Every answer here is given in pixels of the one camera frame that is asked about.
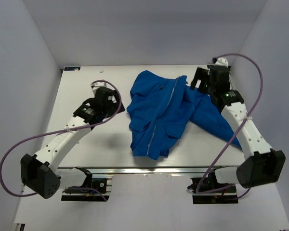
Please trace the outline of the blue zip-up jacket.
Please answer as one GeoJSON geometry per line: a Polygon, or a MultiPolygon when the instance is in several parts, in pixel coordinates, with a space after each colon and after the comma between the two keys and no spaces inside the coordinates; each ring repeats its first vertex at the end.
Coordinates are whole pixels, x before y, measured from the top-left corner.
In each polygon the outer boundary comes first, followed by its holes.
{"type": "Polygon", "coordinates": [[[133,156],[153,160],[168,156],[188,122],[224,141],[232,138],[233,130],[210,97],[191,90],[186,79],[186,76],[163,78],[147,70],[137,76],[127,107],[133,156]]]}

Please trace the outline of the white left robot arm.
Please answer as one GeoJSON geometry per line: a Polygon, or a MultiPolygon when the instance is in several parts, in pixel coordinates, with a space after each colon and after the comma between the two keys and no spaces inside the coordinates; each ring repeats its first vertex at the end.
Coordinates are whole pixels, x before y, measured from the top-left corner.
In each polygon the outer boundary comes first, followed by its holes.
{"type": "Polygon", "coordinates": [[[81,192],[91,190],[90,171],[82,167],[63,170],[58,167],[73,147],[97,124],[102,124],[124,110],[117,90],[98,87],[94,97],[86,99],[75,110],[63,131],[35,154],[22,157],[22,183],[45,199],[52,197],[61,188],[72,188],[81,192]]]}

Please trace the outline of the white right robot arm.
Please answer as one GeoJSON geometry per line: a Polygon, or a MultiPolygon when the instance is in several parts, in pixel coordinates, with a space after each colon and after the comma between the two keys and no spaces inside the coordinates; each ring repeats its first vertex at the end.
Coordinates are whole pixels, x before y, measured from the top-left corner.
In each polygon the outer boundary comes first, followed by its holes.
{"type": "Polygon", "coordinates": [[[210,96],[223,118],[228,122],[242,148],[245,161],[238,167],[222,167],[210,173],[208,187],[219,192],[226,184],[240,184],[243,188],[278,181],[286,157],[263,138],[248,116],[244,100],[237,90],[230,88],[229,68],[213,65],[209,70],[197,68],[190,88],[210,96]]]}

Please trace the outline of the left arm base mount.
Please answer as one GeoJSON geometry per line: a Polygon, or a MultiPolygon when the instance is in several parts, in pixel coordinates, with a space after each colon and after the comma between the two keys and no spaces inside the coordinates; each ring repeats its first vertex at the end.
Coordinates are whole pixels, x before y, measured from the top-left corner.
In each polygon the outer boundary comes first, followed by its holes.
{"type": "Polygon", "coordinates": [[[70,202],[107,202],[112,191],[111,175],[94,175],[87,188],[76,186],[64,188],[61,201],[70,202]]]}

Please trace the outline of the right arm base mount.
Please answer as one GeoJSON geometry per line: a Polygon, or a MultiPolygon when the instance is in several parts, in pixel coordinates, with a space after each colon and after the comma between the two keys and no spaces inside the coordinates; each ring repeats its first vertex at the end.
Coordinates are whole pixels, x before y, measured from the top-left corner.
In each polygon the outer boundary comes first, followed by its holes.
{"type": "Polygon", "coordinates": [[[206,177],[197,193],[200,180],[201,177],[191,178],[191,185],[187,186],[187,191],[192,194],[194,205],[238,204],[235,186],[219,184],[214,178],[206,177]]]}

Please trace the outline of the aluminium table front rail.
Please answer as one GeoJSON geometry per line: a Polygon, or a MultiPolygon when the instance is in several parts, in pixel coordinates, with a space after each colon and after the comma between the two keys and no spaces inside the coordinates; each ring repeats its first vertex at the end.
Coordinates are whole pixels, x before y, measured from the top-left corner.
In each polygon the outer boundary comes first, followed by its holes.
{"type": "Polygon", "coordinates": [[[194,175],[205,173],[208,166],[194,167],[82,167],[94,175],[129,175],[129,174],[171,174],[194,175]]]}

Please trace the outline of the blue left corner label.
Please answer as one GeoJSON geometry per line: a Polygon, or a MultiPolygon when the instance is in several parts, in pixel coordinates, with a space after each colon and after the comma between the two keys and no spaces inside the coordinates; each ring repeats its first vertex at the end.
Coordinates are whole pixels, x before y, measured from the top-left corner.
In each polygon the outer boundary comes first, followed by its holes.
{"type": "Polygon", "coordinates": [[[80,67],[79,66],[72,66],[72,67],[65,67],[64,71],[79,71],[80,67]]]}

